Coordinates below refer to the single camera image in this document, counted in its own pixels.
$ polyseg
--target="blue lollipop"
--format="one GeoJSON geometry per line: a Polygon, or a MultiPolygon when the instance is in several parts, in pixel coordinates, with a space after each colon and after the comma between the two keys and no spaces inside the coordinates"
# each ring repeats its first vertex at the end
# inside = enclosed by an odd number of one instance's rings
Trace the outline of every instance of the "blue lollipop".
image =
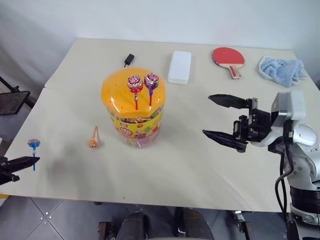
{"type": "MultiPolygon", "coordinates": [[[[29,145],[29,147],[31,147],[33,149],[32,155],[33,155],[33,157],[35,157],[36,156],[36,148],[39,147],[40,141],[38,139],[30,139],[28,141],[28,145],[29,145]]],[[[36,165],[33,164],[33,171],[35,171],[35,170],[36,170],[36,165]]]]}

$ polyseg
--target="pink lollipop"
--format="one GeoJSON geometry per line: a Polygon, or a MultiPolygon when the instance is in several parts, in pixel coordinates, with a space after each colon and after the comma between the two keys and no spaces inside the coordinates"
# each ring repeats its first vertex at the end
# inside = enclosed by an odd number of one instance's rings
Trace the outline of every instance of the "pink lollipop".
{"type": "Polygon", "coordinates": [[[128,78],[128,87],[130,92],[134,93],[135,110],[138,110],[138,93],[141,92],[144,83],[138,75],[134,75],[128,78]]]}
{"type": "Polygon", "coordinates": [[[156,89],[159,85],[159,77],[155,75],[153,72],[150,72],[147,76],[144,77],[144,84],[149,89],[149,105],[151,106],[152,94],[154,93],[154,89],[156,89]]]}

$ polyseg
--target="lollipop jar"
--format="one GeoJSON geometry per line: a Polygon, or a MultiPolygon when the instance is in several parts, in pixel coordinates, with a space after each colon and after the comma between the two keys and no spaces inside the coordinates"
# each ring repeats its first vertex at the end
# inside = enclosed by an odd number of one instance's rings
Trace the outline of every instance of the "lollipop jar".
{"type": "Polygon", "coordinates": [[[123,68],[104,80],[101,99],[127,145],[143,148],[158,136],[166,101],[160,76],[142,67],[123,68]]]}

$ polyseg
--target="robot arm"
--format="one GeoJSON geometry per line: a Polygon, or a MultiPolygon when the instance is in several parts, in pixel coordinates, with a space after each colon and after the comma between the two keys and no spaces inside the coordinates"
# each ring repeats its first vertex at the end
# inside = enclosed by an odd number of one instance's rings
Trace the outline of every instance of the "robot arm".
{"type": "Polygon", "coordinates": [[[31,167],[39,159],[34,156],[23,156],[8,161],[8,158],[0,156],[0,185],[20,180],[20,177],[13,173],[31,167]]]}
{"type": "Polygon", "coordinates": [[[272,153],[285,155],[286,147],[290,144],[292,164],[286,155],[283,170],[288,174],[291,213],[297,220],[320,226],[319,141],[315,131],[302,123],[306,117],[303,93],[279,92],[271,106],[271,113],[259,110],[256,98],[242,99],[216,94],[209,96],[209,99],[227,108],[249,109],[248,117],[242,115],[234,121],[232,135],[203,130],[210,139],[240,153],[246,151],[250,142],[258,147],[268,146],[272,153]]]}

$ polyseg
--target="white table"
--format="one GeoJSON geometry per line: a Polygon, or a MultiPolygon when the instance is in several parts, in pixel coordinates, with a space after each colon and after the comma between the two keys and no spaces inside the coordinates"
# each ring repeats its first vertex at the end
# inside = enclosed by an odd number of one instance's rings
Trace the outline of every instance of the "white table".
{"type": "MultiPolygon", "coordinates": [[[[208,100],[212,94],[258,97],[270,111],[277,92],[289,91],[257,73],[263,56],[293,59],[291,50],[236,47],[246,59],[242,79],[232,80],[215,65],[217,46],[78,38],[46,83],[6,156],[30,155],[30,138],[40,139],[36,171],[19,171],[20,181],[0,186],[0,193],[98,202],[117,202],[209,209],[279,212],[274,183],[280,156],[248,144],[246,153],[208,139],[202,129],[232,133],[243,110],[224,108],[208,100]],[[166,83],[161,132],[153,145],[124,145],[101,102],[102,82],[123,67],[129,53],[132,66],[167,77],[173,51],[192,53],[187,85],[166,83]],[[87,147],[98,125],[103,145],[87,147]]],[[[312,80],[292,89],[305,94],[306,121],[320,133],[320,93],[312,80]]]]}

